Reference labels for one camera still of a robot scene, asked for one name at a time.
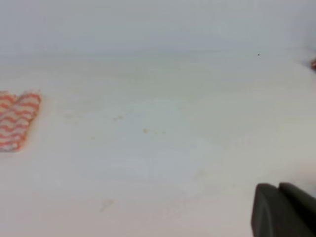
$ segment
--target orange striped cloth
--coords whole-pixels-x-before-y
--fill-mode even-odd
[[[31,121],[39,111],[41,96],[0,92],[0,151],[17,151],[25,141]]]

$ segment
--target black object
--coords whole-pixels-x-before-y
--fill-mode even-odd
[[[254,237],[316,237],[316,199],[290,183],[258,184],[251,226]]]

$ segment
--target white wall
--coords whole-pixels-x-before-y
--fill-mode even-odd
[[[301,47],[314,0],[2,0],[0,54]]]

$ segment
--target patterned fabric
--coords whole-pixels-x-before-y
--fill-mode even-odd
[[[0,151],[17,151],[25,141],[31,121],[39,111],[41,96],[0,92]]]

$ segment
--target white surface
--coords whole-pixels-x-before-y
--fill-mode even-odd
[[[314,0],[3,0],[0,55],[314,44]]]
[[[0,236],[250,237],[258,182],[315,194],[307,58],[1,60],[2,89],[45,100],[25,148],[0,154]]]

